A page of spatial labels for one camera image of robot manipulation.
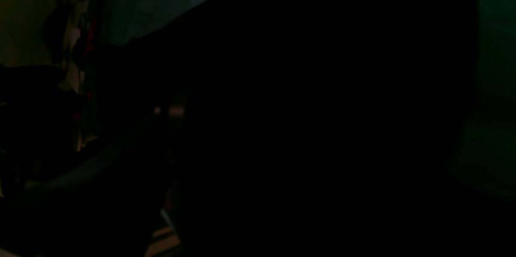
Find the black t-shirt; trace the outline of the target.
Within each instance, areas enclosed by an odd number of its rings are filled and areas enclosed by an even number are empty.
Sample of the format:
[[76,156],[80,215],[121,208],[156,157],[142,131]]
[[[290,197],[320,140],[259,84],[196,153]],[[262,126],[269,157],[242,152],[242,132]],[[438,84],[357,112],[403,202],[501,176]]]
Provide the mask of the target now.
[[186,257],[514,257],[466,173],[479,0],[207,0],[93,54],[105,134],[157,111]]

